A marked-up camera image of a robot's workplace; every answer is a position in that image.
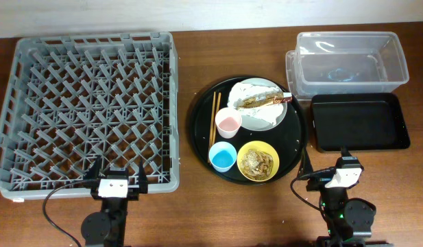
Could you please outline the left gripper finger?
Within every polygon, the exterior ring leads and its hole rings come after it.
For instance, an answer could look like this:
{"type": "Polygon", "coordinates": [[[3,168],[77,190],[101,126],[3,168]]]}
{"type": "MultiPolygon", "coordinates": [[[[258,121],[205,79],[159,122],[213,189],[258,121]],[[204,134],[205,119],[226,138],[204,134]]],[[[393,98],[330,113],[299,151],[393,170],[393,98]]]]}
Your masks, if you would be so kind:
{"type": "Polygon", "coordinates": [[[141,159],[138,164],[138,185],[139,187],[148,187],[148,179],[143,167],[143,160],[141,159]]]}
{"type": "Polygon", "coordinates": [[[92,164],[92,166],[88,169],[88,171],[84,175],[85,180],[95,180],[99,178],[99,171],[102,164],[102,157],[97,156],[95,159],[95,162],[92,164]]]}

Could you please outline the yellow bowl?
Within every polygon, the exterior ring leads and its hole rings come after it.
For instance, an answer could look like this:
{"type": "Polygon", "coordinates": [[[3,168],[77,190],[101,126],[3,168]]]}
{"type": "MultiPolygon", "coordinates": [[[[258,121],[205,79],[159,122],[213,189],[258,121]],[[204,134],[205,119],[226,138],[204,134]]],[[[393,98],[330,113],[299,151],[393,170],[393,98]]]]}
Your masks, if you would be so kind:
{"type": "Polygon", "coordinates": [[[239,168],[239,171],[248,180],[253,181],[253,182],[259,183],[259,182],[265,182],[265,181],[271,180],[278,173],[279,166],[280,166],[280,160],[279,160],[277,151],[275,151],[275,149],[270,144],[268,144],[264,141],[250,141],[250,142],[246,143],[239,150],[239,152],[237,154],[237,167],[239,168]],[[272,170],[271,170],[271,174],[265,180],[252,180],[241,172],[241,159],[243,158],[243,155],[246,154],[249,149],[255,149],[255,150],[258,150],[258,151],[261,151],[261,152],[265,152],[265,153],[270,154],[273,157],[274,164],[273,164],[273,167],[272,167],[272,170]]]}

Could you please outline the food scraps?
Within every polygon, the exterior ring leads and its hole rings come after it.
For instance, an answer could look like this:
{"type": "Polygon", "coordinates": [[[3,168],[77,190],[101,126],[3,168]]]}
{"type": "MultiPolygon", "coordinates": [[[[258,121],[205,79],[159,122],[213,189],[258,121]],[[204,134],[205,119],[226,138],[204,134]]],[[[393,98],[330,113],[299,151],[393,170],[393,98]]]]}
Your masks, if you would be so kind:
{"type": "Polygon", "coordinates": [[[241,172],[252,180],[265,180],[270,176],[273,164],[270,154],[249,149],[241,159],[241,172]]]}

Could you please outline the grey plate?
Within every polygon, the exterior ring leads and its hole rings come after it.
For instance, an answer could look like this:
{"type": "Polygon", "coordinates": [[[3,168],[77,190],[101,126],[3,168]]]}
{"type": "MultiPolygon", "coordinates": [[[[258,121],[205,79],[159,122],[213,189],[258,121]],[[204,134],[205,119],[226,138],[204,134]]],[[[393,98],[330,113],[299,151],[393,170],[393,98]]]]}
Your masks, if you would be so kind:
{"type": "MultiPolygon", "coordinates": [[[[228,108],[236,109],[244,99],[259,94],[283,92],[276,83],[263,78],[250,78],[237,82],[230,90],[228,108]]],[[[287,114],[288,103],[261,106],[256,108],[240,108],[241,126],[253,131],[266,131],[276,127],[287,114]]]]}

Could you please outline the brown snack wrapper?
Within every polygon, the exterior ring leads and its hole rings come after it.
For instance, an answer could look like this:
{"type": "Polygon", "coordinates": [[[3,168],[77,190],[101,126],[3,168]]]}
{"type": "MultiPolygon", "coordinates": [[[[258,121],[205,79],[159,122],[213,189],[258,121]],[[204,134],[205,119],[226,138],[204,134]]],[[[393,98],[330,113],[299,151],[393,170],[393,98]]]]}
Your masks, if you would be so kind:
{"type": "Polygon", "coordinates": [[[261,93],[246,99],[243,99],[236,105],[236,109],[259,108],[275,104],[283,104],[293,99],[291,93],[261,93]]]}

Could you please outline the blue cup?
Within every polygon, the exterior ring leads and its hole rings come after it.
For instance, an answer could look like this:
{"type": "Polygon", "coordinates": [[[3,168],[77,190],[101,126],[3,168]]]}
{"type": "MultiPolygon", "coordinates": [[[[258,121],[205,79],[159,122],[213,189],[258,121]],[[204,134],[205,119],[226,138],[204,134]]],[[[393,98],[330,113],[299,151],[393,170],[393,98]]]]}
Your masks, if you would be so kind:
{"type": "Polygon", "coordinates": [[[236,163],[237,151],[231,143],[220,141],[210,148],[208,157],[214,169],[224,173],[236,163]]]}

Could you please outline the pink cup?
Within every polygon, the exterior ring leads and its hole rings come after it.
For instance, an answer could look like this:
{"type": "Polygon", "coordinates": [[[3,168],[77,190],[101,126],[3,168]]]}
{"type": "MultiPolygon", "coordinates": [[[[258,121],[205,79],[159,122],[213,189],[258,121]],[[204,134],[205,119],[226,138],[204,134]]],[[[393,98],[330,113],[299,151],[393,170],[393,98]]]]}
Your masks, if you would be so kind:
{"type": "Polygon", "coordinates": [[[233,138],[242,124],[241,113],[233,108],[222,108],[215,116],[219,135],[225,139],[233,138]]]}

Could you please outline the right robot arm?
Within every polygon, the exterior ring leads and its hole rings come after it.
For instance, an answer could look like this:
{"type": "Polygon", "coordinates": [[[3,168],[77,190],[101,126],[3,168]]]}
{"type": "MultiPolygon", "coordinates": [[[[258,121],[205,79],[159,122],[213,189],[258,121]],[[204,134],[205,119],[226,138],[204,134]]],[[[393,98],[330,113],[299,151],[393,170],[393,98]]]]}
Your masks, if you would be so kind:
{"type": "Polygon", "coordinates": [[[307,191],[320,193],[318,205],[311,204],[302,196],[301,201],[319,211],[328,229],[327,236],[319,236],[314,246],[390,246],[387,242],[370,242],[371,227],[376,215],[374,204],[361,198],[349,198],[347,190],[359,183],[364,168],[357,157],[347,148],[334,166],[315,171],[306,150],[298,175],[291,182],[306,181],[307,191]]]}

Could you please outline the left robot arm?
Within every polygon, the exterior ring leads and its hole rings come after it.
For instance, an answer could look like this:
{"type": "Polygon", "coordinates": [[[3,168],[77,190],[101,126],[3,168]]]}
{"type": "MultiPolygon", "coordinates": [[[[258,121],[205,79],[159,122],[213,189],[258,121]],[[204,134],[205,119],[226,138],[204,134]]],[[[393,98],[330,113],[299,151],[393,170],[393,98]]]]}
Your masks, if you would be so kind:
{"type": "Polygon", "coordinates": [[[101,201],[101,209],[84,219],[81,234],[86,246],[123,246],[128,202],[148,192],[148,179],[142,161],[138,164],[137,188],[128,185],[126,169],[113,167],[101,175],[101,164],[102,157],[98,156],[83,177],[93,199],[101,201]]]}

